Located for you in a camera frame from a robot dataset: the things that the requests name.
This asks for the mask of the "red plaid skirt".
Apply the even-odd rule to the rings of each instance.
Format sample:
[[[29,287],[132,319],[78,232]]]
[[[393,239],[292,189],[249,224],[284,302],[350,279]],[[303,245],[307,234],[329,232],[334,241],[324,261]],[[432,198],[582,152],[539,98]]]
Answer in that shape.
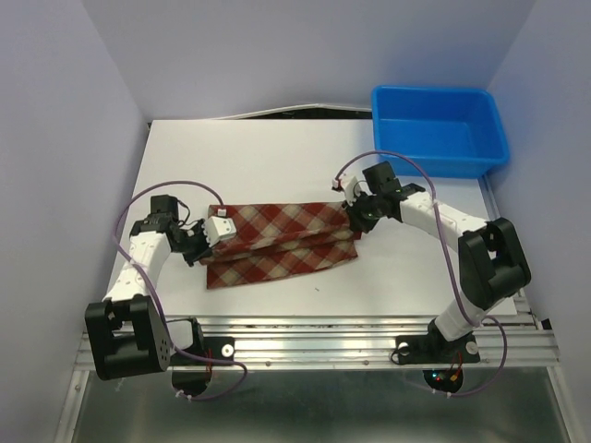
[[[214,247],[206,287],[225,289],[332,269],[357,258],[362,233],[340,202],[266,203],[223,208],[235,237]]]

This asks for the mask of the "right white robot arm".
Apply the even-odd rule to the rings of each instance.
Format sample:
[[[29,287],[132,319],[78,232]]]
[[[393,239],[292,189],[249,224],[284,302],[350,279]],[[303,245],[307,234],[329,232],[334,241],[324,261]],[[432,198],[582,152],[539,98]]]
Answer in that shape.
[[[401,185],[388,162],[365,169],[363,175],[368,191],[354,176],[340,174],[332,180],[332,189],[344,194],[354,231],[369,233],[379,220],[395,219],[438,239],[449,272],[450,252],[457,254],[459,276],[451,277],[454,301],[433,320],[435,331],[425,338],[428,355],[445,360],[494,307],[531,282],[516,229],[505,218],[487,221],[439,202],[434,186]]]

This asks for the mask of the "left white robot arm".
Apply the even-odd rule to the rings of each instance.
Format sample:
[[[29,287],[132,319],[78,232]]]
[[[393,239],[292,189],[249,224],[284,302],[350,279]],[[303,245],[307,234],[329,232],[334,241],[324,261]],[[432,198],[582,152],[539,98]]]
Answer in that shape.
[[[99,303],[85,311],[85,323],[98,377],[111,380],[162,372],[174,350],[184,363],[194,364],[205,354],[206,342],[187,331],[174,348],[155,300],[156,282],[171,254],[183,256],[189,266],[213,253],[235,227],[224,217],[200,219],[186,229],[180,223],[178,198],[151,197],[151,211],[136,221],[129,235],[129,248],[115,283]]]

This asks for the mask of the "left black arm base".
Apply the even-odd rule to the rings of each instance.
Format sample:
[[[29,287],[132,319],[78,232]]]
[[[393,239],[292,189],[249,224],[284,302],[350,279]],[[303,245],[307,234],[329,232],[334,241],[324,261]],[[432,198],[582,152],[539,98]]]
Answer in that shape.
[[[185,353],[196,354],[208,359],[208,362],[195,361],[183,354],[174,353],[171,358],[171,375],[175,396],[189,401],[214,400],[223,396],[225,388],[213,381],[213,360],[231,364],[234,361],[235,340],[231,337],[206,337],[194,341]]]

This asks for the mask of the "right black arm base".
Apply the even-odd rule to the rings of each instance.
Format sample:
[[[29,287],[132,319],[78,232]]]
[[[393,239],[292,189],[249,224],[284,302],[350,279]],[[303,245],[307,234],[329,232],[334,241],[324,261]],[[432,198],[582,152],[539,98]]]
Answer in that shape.
[[[426,335],[404,335],[395,338],[389,356],[394,365],[423,365],[428,387],[448,396],[457,394],[464,383],[464,366],[480,362],[473,334],[456,341]]]

